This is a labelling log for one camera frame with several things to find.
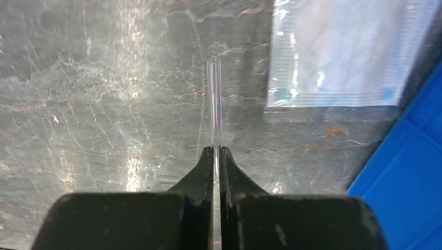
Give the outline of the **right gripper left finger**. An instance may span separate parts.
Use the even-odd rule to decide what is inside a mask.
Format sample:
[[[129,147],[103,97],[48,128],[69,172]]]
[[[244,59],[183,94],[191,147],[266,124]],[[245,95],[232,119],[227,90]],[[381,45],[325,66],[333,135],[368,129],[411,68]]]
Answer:
[[[70,193],[50,208],[33,249],[212,249],[214,154],[163,192]]]

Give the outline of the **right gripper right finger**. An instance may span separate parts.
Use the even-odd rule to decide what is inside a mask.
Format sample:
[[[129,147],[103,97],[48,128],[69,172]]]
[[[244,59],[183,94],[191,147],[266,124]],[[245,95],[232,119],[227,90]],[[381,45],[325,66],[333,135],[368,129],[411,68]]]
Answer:
[[[368,204],[348,195],[276,195],[219,156],[222,249],[388,249]]]

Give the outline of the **straight glass tube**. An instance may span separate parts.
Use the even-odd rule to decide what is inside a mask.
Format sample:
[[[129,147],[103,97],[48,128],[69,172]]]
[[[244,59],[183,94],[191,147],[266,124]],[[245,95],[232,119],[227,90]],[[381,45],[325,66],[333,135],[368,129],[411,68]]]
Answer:
[[[219,61],[207,63],[207,84],[211,106],[211,142],[214,154],[214,184],[216,184],[219,182],[219,157],[222,130],[221,64]]]

